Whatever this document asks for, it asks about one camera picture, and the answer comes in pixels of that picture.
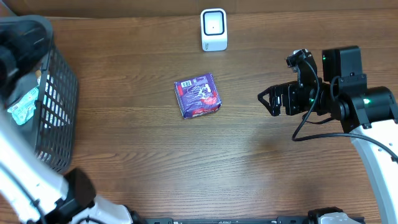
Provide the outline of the purple snack package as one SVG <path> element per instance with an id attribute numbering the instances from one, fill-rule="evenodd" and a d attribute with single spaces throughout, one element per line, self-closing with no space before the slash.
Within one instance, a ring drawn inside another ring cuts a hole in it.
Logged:
<path id="1" fill-rule="evenodd" d="M 175 82 L 174 89 L 183 119 L 214 113 L 221 108 L 222 100 L 212 73 Z"/>

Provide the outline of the teal package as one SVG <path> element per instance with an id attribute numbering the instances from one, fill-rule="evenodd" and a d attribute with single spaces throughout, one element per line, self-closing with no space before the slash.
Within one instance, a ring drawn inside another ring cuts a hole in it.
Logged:
<path id="1" fill-rule="evenodd" d="M 17 125 L 22 126 L 30 120 L 36 109 L 35 101 L 38 100 L 39 89 L 35 88 L 28 91 L 14 106 L 7 109 Z"/>

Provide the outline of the white tube with gold cap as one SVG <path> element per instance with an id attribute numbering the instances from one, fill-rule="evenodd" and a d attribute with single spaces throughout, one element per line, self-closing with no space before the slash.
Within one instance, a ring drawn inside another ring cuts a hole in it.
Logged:
<path id="1" fill-rule="evenodd" d="M 42 72 L 40 70 L 35 71 L 35 76 L 37 78 L 37 84 L 40 85 Z"/>

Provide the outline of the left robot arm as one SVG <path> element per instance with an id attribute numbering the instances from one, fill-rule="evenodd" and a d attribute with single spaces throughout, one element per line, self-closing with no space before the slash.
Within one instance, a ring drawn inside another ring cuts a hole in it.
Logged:
<path id="1" fill-rule="evenodd" d="M 37 22 L 1 28 L 1 109 L 17 82 L 49 51 L 51 39 Z M 1 118 L 1 194 L 21 223 L 135 223 L 133 212 L 96 194 L 80 169 L 60 175 L 39 161 L 30 145 Z"/>

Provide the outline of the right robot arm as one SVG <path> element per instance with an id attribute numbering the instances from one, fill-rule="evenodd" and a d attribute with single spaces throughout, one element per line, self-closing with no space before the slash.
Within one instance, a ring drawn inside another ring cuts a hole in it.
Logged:
<path id="1" fill-rule="evenodd" d="M 289 116 L 301 114 L 302 121 L 292 140 L 349 138 L 368 175 L 383 223 L 397 223 L 397 102 L 385 86 L 368 87 L 357 45 L 322 52 L 323 77 L 317 73 L 307 49 L 293 51 L 286 63 L 297 80 L 270 86 L 257 99 L 271 116 L 281 109 Z M 325 121 L 341 123 L 340 133 L 299 137 L 312 113 L 329 114 Z"/>

